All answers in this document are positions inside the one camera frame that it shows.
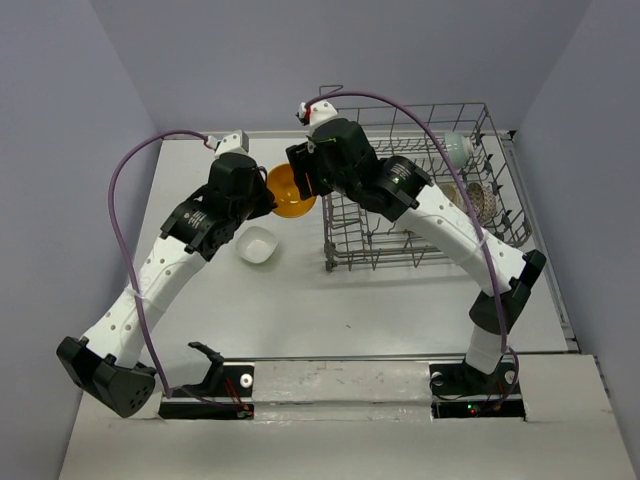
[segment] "yellow bowl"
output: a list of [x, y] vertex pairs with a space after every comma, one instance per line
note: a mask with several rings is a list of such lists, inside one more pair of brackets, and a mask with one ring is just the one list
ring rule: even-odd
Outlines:
[[300, 191], [293, 180], [293, 170], [288, 163], [278, 165], [267, 175], [267, 188], [276, 197], [278, 207], [273, 211], [284, 218], [301, 217], [316, 203], [316, 197], [300, 199]]

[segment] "wall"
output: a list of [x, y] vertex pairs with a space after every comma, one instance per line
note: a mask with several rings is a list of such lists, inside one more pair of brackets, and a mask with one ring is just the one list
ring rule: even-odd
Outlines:
[[[79, 399], [55, 349], [122, 288], [107, 185], [155, 127], [87, 0], [3, 2], [0, 72], [0, 477], [46, 480]], [[129, 239], [155, 158], [123, 175]]]
[[636, 0], [594, 0], [516, 139], [571, 322], [640, 473], [638, 25]]
[[319, 85], [519, 126], [589, 0], [92, 0], [161, 127], [295, 129]]

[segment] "wire basket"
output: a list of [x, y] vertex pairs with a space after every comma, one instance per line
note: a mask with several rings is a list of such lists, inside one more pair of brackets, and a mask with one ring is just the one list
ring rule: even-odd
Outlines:
[[[502, 146], [500, 155], [487, 153], [483, 138], [498, 138], [484, 103], [408, 105], [434, 130], [442, 142], [444, 132], [469, 136], [473, 155], [459, 171], [465, 187], [477, 182], [491, 187], [496, 197], [496, 214], [484, 227], [513, 247], [522, 246], [531, 236], [531, 227], [517, 195], [505, 195], [503, 187], [513, 185]], [[357, 121], [365, 129], [379, 158], [404, 156], [426, 171], [439, 186], [453, 184], [453, 177], [433, 142], [411, 119], [390, 106], [338, 108], [340, 115]], [[396, 228], [380, 215], [360, 208], [347, 197], [333, 192], [322, 198], [326, 269], [341, 266], [381, 268], [441, 263], [447, 257], [424, 238]]]

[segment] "purple cable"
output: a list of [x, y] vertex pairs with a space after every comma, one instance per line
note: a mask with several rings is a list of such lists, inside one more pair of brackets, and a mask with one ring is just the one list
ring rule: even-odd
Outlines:
[[[144, 343], [147, 346], [147, 350], [149, 350], [149, 355], [151, 356], [151, 360], [153, 361], [153, 366], [158, 372], [158, 376], [160, 377], [160, 382], [162, 383], [162, 389], [164, 390], [164, 394], [167, 398], [171, 398], [174, 388], [169, 386], [169, 381], [167, 380], [167, 375], [162, 368], [162, 364], [160, 363], [160, 359], [158, 358], [158, 354], [156, 353], [156, 349], [153, 346], [153, 341], [151, 340], [151, 332], [149, 330], [149, 325], [147, 324], [147, 317], [144, 313], [144, 305], [142, 304], [142, 300], [140, 299], [140, 285], [138, 284], [138, 276], [136, 275], [135, 267], [133, 266], [133, 258], [131, 256], [131, 252], [127, 247], [127, 242], [124, 240], [124, 236], [122, 235], [122, 230], [120, 230], [120, 225], [118, 224], [118, 218], [116, 217], [116, 208], [115, 208], [115, 192], [116, 192], [116, 183], [118, 182], [118, 177], [120, 176], [120, 172], [127, 164], [131, 157], [133, 157], [136, 153], [142, 150], [144, 147], [151, 145], [153, 142], [157, 140], [162, 140], [165, 137], [170, 135], [191, 135], [193, 137], [197, 137], [203, 142], [207, 142], [208, 138], [206, 135], [203, 135], [199, 132], [195, 132], [193, 130], [168, 130], [163, 133], [159, 133], [153, 137], [147, 138], [145, 141], [139, 143], [135, 147], [133, 147], [129, 153], [127, 153], [122, 160], [116, 166], [116, 169], [111, 176], [111, 182], [109, 182], [109, 193], [108, 193], [108, 205], [109, 205], [109, 219], [111, 220], [111, 226], [113, 227], [113, 233], [116, 236], [116, 240], [118, 241], [118, 246], [120, 247], [120, 252], [122, 252], [122, 258], [124, 260], [125, 265], [127, 266], [127, 273], [129, 274], [129, 281], [131, 282], [131, 288], [138, 294], [135, 295], [134, 301], [136, 303], [136, 311], [138, 312], [138, 321], [140, 322], [140, 331], [142, 332], [142, 337], [144, 338]], [[199, 395], [191, 393], [185, 387], [177, 387], [180, 388], [183, 392], [189, 395], [192, 398], [195, 398], [203, 403], [213, 405], [213, 406], [223, 406], [228, 407], [228, 405], [212, 402], [211, 400], [207, 400], [206, 398], [202, 398]]]
[[469, 214], [469, 217], [471, 219], [471, 224], [473, 225], [474, 230], [476, 231], [476, 234], [478, 235], [478, 239], [481, 242], [481, 249], [482, 252], [484, 253], [484, 257], [485, 260], [487, 261], [487, 268], [489, 270], [489, 278], [491, 279], [491, 287], [493, 289], [493, 297], [495, 299], [495, 303], [496, 303], [496, 312], [498, 314], [498, 322], [500, 323], [500, 350], [503, 354], [506, 353], [510, 353], [513, 356], [513, 364], [514, 364], [514, 369], [515, 369], [515, 375], [514, 375], [514, 379], [513, 382], [511, 383], [511, 387], [509, 388], [509, 390], [507, 391], [507, 394], [501, 398], [500, 400], [498, 400], [496, 403], [494, 403], [493, 405], [491, 405], [491, 409], [496, 408], [498, 406], [500, 406], [508, 397], [509, 395], [511, 395], [511, 393], [513, 393], [513, 390], [518, 382], [518, 372], [519, 372], [519, 368], [520, 368], [520, 362], [518, 361], [518, 356], [516, 354], [516, 352], [507, 345], [507, 321], [504, 315], [504, 308], [502, 307], [502, 301], [500, 300], [500, 287], [498, 285], [498, 276], [496, 275], [496, 270], [495, 267], [493, 265], [493, 260], [491, 258], [491, 252], [489, 251], [489, 247], [487, 245], [486, 242], [483, 242], [483, 238], [484, 238], [484, 233], [482, 232], [482, 225], [480, 224], [480, 221], [478, 220], [478, 217], [476, 215], [475, 209], [473, 208], [473, 204], [471, 203], [471, 200], [469, 199], [469, 195], [467, 195], [467, 191], [464, 188], [464, 184], [462, 183], [462, 180], [460, 179], [460, 176], [457, 174], [453, 163], [451, 162], [451, 159], [449, 158], [449, 155], [447, 155], [447, 152], [445, 151], [445, 149], [442, 147], [442, 145], [440, 144], [440, 142], [438, 141], [438, 139], [436, 138], [436, 136], [434, 135], [433, 131], [431, 131], [431, 129], [422, 121], [420, 120], [420, 118], [413, 113], [411, 110], [409, 110], [407, 107], [399, 104], [398, 102], [385, 97], [383, 95], [378, 95], [376, 93], [370, 93], [370, 92], [366, 92], [366, 91], [360, 91], [360, 90], [352, 90], [352, 91], [344, 91], [344, 90], [340, 90], [340, 91], [335, 91], [335, 92], [329, 92], [329, 93], [325, 93], [325, 94], [321, 94], [318, 95], [314, 98], [312, 98], [311, 100], [309, 100], [305, 105], [307, 107], [313, 105], [314, 103], [317, 102], [321, 102], [322, 100], [327, 100], [329, 98], [337, 98], [337, 97], [365, 97], [365, 98], [371, 98], [374, 100], [378, 100], [380, 102], [386, 103], [388, 105], [391, 105], [392, 107], [397, 108], [398, 110], [400, 110], [402, 113], [404, 113], [407, 117], [409, 117], [411, 120], [413, 120], [423, 131], [424, 133], [431, 139], [431, 141], [433, 142], [433, 144], [435, 145], [436, 149], [438, 150], [438, 153], [440, 154], [440, 156], [442, 156], [442, 160], [444, 160], [444, 163], [447, 165], [447, 168], [449, 169], [449, 172], [451, 173], [451, 176], [453, 177], [453, 180], [456, 184], [456, 186], [458, 187], [458, 190], [460, 191], [460, 194], [462, 195], [462, 199], [464, 200], [464, 204], [467, 207], [467, 213]]

